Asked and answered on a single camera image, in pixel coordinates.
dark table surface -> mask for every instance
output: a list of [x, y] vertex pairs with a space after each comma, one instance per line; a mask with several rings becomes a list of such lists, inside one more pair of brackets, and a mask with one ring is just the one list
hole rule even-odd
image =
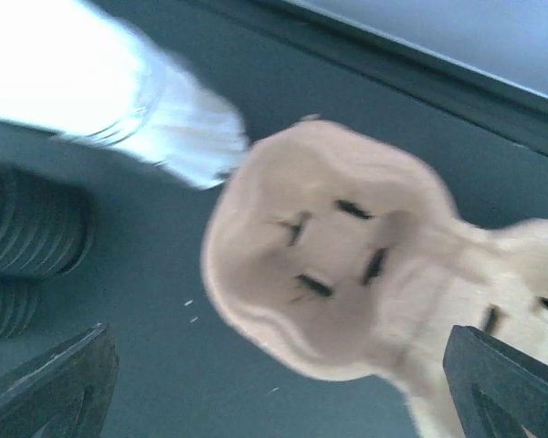
[[[185, 1], [100, 4], [189, 57], [244, 112], [253, 139], [321, 114], [426, 160], [468, 221], [500, 227], [548, 218], [541, 155]], [[85, 263], [47, 282], [30, 331], [0, 343], [0, 374], [109, 322], [121, 371], [103, 437], [416, 436], [387, 382], [308, 380], [219, 319], [198, 263], [219, 189], [144, 180], [99, 151], [4, 126], [0, 160], [84, 185], [100, 217]]]

black ribbed object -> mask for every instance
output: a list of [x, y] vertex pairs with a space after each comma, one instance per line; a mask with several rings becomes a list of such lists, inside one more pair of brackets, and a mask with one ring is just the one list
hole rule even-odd
[[90, 249], [91, 219], [80, 189], [0, 165], [0, 276], [69, 272]]
[[0, 280], [0, 339], [21, 334], [37, 311], [38, 284]]

black ribbed cylinder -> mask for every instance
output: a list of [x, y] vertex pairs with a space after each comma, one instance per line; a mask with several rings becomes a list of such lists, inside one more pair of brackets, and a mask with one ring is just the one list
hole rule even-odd
[[0, 276], [65, 274], [90, 248], [90, 198], [74, 187], [0, 165]]
[[0, 339], [25, 331], [37, 311], [39, 295], [37, 284], [0, 280]]

beige pulp tray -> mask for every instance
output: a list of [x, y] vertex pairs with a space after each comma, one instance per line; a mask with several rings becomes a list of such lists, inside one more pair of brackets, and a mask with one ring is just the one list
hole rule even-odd
[[240, 334], [314, 379], [388, 379], [426, 438], [463, 436], [442, 368], [453, 325], [548, 365], [548, 220], [465, 223], [426, 164], [332, 122], [254, 146], [202, 265]]

